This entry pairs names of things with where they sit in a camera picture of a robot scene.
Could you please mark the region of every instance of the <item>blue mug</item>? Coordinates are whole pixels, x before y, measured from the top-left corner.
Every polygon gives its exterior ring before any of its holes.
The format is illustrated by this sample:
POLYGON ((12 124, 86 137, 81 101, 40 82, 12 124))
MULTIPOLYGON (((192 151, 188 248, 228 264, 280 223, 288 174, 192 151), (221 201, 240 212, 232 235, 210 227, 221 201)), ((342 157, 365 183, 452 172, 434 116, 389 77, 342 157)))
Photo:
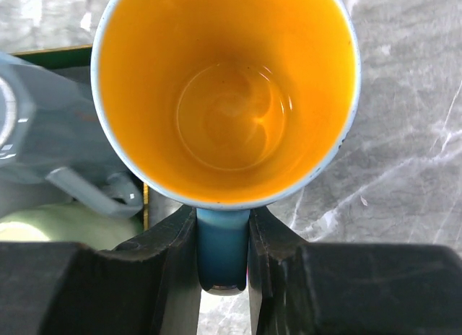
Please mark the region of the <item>blue mug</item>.
POLYGON ((334 158, 361 77, 341 0, 110 0, 90 68, 119 157, 197 208, 199 279, 219 294, 245 288, 250 210, 334 158))

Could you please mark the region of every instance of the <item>countertop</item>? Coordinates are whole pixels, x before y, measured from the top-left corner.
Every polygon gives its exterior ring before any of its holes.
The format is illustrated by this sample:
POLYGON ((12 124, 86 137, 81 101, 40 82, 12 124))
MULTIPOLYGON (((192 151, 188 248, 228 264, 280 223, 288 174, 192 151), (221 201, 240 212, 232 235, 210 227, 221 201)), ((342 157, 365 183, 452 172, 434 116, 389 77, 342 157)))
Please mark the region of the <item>countertop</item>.
MULTIPOLYGON (((0 0, 0 50, 92 42, 108 0, 0 0)), ((310 241, 434 243, 462 254, 462 0, 344 0, 359 110, 335 160, 271 205, 310 241)), ((152 195, 159 217, 177 204, 152 195)), ((246 293, 204 294, 198 334, 249 334, 246 293)))

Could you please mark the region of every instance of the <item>mug handle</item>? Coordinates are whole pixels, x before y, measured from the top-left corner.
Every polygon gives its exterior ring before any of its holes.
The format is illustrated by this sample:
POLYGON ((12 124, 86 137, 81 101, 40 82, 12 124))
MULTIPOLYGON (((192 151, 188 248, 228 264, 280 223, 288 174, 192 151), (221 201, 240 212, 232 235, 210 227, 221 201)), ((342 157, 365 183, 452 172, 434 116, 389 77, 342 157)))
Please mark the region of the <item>mug handle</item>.
POLYGON ((245 289, 250 210, 196 210, 197 265, 202 289, 235 295, 245 289))
POLYGON ((45 179, 104 216, 129 218, 143 208, 143 197, 125 173, 113 174, 108 179, 108 183, 120 192, 125 204, 104 194, 70 167, 59 167, 45 179))

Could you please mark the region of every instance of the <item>gray mug handle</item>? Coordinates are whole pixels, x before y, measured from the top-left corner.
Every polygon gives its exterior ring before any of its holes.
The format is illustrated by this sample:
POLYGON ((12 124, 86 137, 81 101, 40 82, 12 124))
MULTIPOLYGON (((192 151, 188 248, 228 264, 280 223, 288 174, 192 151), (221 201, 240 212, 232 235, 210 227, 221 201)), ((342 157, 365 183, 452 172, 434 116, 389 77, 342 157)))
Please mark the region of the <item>gray mug handle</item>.
POLYGON ((108 179, 108 183, 121 194, 125 204, 104 194, 70 167, 53 170, 46 176, 46 180, 94 211, 108 217, 132 217, 143 208, 143 197, 125 173, 113 174, 108 179))

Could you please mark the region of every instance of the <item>mug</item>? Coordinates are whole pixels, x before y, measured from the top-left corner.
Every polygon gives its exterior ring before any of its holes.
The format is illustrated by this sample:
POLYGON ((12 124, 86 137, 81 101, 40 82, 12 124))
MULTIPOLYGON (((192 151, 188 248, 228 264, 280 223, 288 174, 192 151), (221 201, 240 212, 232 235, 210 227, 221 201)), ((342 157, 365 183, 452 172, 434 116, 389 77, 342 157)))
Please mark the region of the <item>mug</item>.
POLYGON ((89 85, 0 53, 0 179, 48 181, 105 216, 126 218, 143 207, 127 172, 89 85))
POLYGON ((219 294, 245 288, 250 210, 319 175, 360 90, 341 0, 110 0, 90 75, 121 159, 197 208, 199 279, 219 294))

